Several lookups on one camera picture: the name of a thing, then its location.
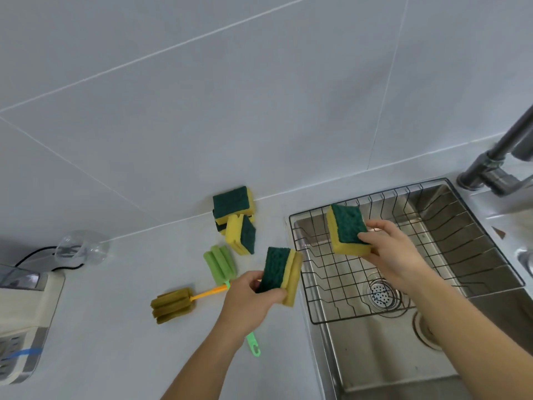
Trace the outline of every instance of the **green handle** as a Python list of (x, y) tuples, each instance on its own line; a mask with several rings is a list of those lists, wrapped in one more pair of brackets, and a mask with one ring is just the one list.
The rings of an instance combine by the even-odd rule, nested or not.
[(252, 354), (254, 354), (254, 356), (260, 356), (261, 350), (259, 349), (259, 344), (255, 339), (254, 333), (251, 332), (250, 334), (248, 334), (246, 336), (246, 340), (248, 341), (248, 345), (250, 346), (250, 351), (252, 351)]

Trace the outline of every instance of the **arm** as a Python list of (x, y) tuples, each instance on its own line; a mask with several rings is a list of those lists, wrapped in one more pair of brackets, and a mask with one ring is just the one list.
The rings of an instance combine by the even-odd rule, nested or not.
[(472, 395), (530, 399), (533, 357), (440, 278), (392, 222), (370, 220), (367, 226), (382, 231), (359, 234), (373, 246), (365, 259), (413, 299)]
[(263, 271), (249, 271), (232, 282), (215, 327), (183, 366), (161, 400), (216, 400), (226, 372), (244, 338), (259, 327), (287, 292), (255, 293)]

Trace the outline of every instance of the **blue strip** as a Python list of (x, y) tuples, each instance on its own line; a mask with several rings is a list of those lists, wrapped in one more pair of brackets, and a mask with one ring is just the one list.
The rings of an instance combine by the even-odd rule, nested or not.
[(23, 355), (40, 355), (42, 352), (43, 352), (43, 348), (21, 349), (20, 351), (12, 353), (10, 356), (8, 356), (8, 357), (6, 357), (4, 359), (16, 358), (18, 356), (23, 356)]

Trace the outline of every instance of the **faucet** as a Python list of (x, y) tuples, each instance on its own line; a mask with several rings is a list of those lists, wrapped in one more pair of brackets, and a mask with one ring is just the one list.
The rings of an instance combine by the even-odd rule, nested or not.
[(457, 184), (469, 191), (486, 185), (497, 196), (507, 196), (522, 188), (533, 186), (533, 175), (520, 181), (503, 170), (507, 153), (522, 161), (533, 161), (533, 106), (486, 152), (457, 177)]

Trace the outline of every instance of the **sink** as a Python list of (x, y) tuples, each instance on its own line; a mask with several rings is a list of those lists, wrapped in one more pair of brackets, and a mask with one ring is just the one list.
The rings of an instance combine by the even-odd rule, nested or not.
[[(516, 258), (532, 241), (532, 191), (503, 204), (439, 179), (338, 203), (397, 224), (435, 272), (533, 354), (533, 280)], [(408, 296), (369, 262), (331, 252), (327, 206), (288, 218), (326, 397), (457, 375)]]

